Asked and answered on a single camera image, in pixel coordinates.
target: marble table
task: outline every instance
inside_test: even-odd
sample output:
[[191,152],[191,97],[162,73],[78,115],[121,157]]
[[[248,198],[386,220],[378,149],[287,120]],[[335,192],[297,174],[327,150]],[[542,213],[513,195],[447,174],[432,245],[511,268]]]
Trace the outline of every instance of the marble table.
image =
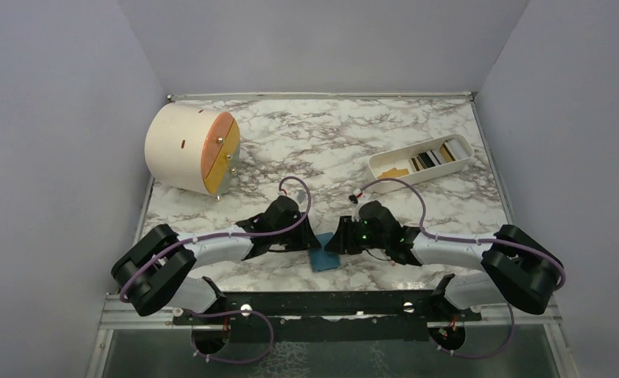
[[[242,134],[241,166],[221,201],[155,182],[143,232],[167,223],[178,232],[225,228],[266,209],[281,178],[303,178],[313,196],[315,234],[334,232],[353,213],[347,196],[365,184],[370,155],[447,135],[464,135],[476,151],[461,172],[417,188],[428,204],[430,231],[494,232],[506,223],[498,188],[467,99],[258,99],[186,101],[233,114]],[[290,195],[301,190],[289,182]],[[421,205],[406,189],[373,194],[403,224],[418,222]],[[386,258],[379,250],[375,256]],[[429,289],[449,272],[468,269],[396,265],[367,255],[341,256],[337,270],[312,272],[307,252],[267,253],[248,261],[195,269],[223,291],[346,291]]]

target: gray backdrop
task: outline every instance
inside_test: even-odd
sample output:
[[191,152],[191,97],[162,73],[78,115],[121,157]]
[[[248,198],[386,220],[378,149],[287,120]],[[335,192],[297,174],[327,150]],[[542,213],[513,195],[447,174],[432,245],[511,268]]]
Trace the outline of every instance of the gray backdrop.
[[114,0],[0,0],[0,376],[86,372],[163,101]]
[[619,377],[619,1],[531,0],[476,98],[515,217],[565,262],[586,377]]
[[526,0],[120,0],[168,93],[477,91]]

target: white marble surface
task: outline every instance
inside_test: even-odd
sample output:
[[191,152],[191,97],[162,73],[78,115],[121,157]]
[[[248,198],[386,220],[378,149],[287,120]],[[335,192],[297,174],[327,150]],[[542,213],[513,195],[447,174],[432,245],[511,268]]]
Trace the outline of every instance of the white marble surface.
[[[494,232],[506,223],[491,166],[472,108],[466,100],[254,100],[189,101],[233,114],[241,127],[242,165],[230,191],[215,198],[154,183],[144,232],[161,223],[182,232],[224,228],[266,209],[287,175],[303,178],[313,196],[309,221],[315,234],[334,232],[340,215],[353,212],[347,200],[365,183],[366,159],[450,133],[463,134],[476,156],[461,172],[417,187],[428,204],[430,231]],[[301,187],[289,182],[290,195]],[[373,195],[405,224],[418,222],[421,205],[407,190]],[[372,251],[385,258],[381,251]],[[340,256],[337,270],[312,272],[307,252],[268,253],[240,262],[194,270],[224,291],[342,291],[433,288],[448,272],[377,261],[367,254]]]

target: purple cable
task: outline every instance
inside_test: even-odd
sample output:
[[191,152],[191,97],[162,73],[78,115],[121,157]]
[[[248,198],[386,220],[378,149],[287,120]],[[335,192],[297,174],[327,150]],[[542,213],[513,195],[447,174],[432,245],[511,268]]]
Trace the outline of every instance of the purple cable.
[[440,347],[439,350],[441,350],[442,352],[446,353],[446,354],[451,354],[453,357],[460,357],[460,358],[467,358],[470,360],[482,360],[484,358],[490,358],[493,357],[497,354],[502,353],[503,350],[505,350],[509,344],[511,344],[511,340],[513,340],[513,335],[516,333],[516,321],[513,319],[513,308],[511,308],[511,305],[509,303],[506,304],[507,307],[509,307],[509,315],[511,316],[511,328],[509,330],[509,336],[506,338],[506,340],[504,341],[504,343],[502,343],[502,345],[496,349],[493,350],[490,353],[486,353],[486,354],[467,354],[467,353],[460,353],[460,352],[455,352],[453,354],[451,354],[451,351],[445,348]]
[[425,221],[425,214],[427,213],[427,209],[425,207],[425,201],[423,200],[423,197],[421,197],[421,193],[419,193],[418,190],[415,187],[409,185],[408,183],[406,183],[406,182],[404,182],[404,181],[402,181],[400,179],[384,178],[384,179],[374,180],[373,182],[368,183],[367,185],[362,187],[361,191],[364,191],[368,187],[371,187],[375,183],[379,183],[381,181],[395,181],[396,183],[401,183],[402,185],[408,187],[418,197],[419,201],[421,201],[421,207],[423,208],[423,211],[421,212],[421,220],[418,221],[418,227],[419,227],[419,230],[421,231],[421,233],[423,235],[426,235],[429,238],[443,240],[443,241],[447,241],[447,242],[476,243],[476,244],[481,244],[481,243],[497,243],[497,244],[502,244],[503,246],[511,246],[511,247],[517,248],[519,250],[524,250],[525,252],[528,252],[529,254],[531,254],[533,256],[536,256],[538,258],[541,258],[542,260],[548,261],[551,265],[553,265],[554,268],[556,268],[560,272],[560,282],[558,282],[555,285],[555,290],[558,290],[558,289],[562,288],[563,286],[565,286],[565,282],[567,281],[567,275],[565,274],[565,269],[562,267],[562,265],[560,265],[559,262],[555,261],[555,259],[553,259],[552,257],[548,256],[544,252],[541,252],[541,251],[536,250],[534,248],[531,248],[529,246],[524,246],[524,245],[519,244],[519,243],[509,242],[509,241],[500,240],[500,239],[477,239],[477,240],[475,240],[475,239],[466,239],[466,238],[456,238],[456,237],[451,237],[451,236],[434,235],[434,234],[426,231],[425,227],[423,227],[423,221]]
[[191,311],[190,309],[186,309],[184,311],[189,312],[193,317],[202,317],[202,318],[227,317],[227,316],[235,315],[235,314],[239,314],[239,313],[251,313],[251,314],[256,315],[257,317],[260,317],[261,319],[263,319],[265,324],[268,325],[268,329],[270,330],[270,341],[268,341],[268,347],[266,347],[265,350],[263,351],[263,353],[259,354],[258,356],[253,357],[253,358],[248,358],[246,360],[229,360],[227,358],[213,357],[211,354],[203,354],[203,353],[201,353],[200,350],[198,350],[198,347],[196,346],[194,337],[192,336],[191,337],[191,346],[194,348],[194,352],[198,356],[206,358],[208,361],[209,360],[213,360],[213,361],[223,362],[225,364],[233,364],[233,365],[247,365],[247,364],[251,364],[252,362],[259,361],[263,357],[267,356],[272,351],[272,347],[275,344],[275,332],[272,329],[272,323],[270,323],[270,320],[265,315],[263,315],[262,313],[259,313],[258,311],[254,311],[252,309],[249,309],[249,310],[236,309],[236,310],[233,310],[233,311],[224,311],[223,313],[195,313],[194,311]]
[[173,243],[170,246],[167,246],[161,252],[159,252],[159,254],[157,254],[156,256],[151,258],[143,266],[141,266],[140,269],[138,269],[138,272],[133,273],[133,276],[131,276],[131,278],[128,281],[126,281],[124,286],[121,288],[121,291],[120,291],[120,301],[122,301],[124,303],[129,303],[128,298],[126,298],[126,293],[128,292],[128,289],[131,288],[131,285],[133,285],[133,283],[146,270],[148,270],[152,265],[156,264],[157,261],[161,260],[166,254],[170,253],[170,251],[172,251],[172,250],[175,250],[178,246],[182,246],[182,245],[188,244],[188,243],[193,243],[194,240],[195,240],[196,243],[198,243],[198,242],[201,242],[203,240],[214,239],[214,238],[226,238],[226,237],[230,238],[232,236],[235,236],[235,237],[274,236],[274,235],[283,234],[285,232],[289,232],[290,230],[298,227],[303,221],[305,221],[305,219],[307,218],[307,214],[310,212],[310,207],[312,206],[312,196],[310,195],[310,189],[307,187],[307,184],[305,183],[305,181],[299,179],[296,176],[286,176],[286,177],[284,177],[280,181],[280,185],[279,185],[279,189],[280,190],[282,189],[282,184],[284,184],[284,181],[286,181],[286,180],[296,180],[296,181],[298,181],[302,185],[302,187],[305,188],[305,192],[307,193],[307,209],[305,210],[305,213],[302,215],[302,217],[300,217],[300,219],[298,219],[297,222],[293,223],[292,225],[290,225],[290,226],[288,226],[286,228],[282,228],[281,230],[278,230],[278,231],[270,231],[270,232],[215,232],[213,234],[201,235],[201,236],[198,236],[196,238],[184,239],[184,240],[180,240],[179,242]]

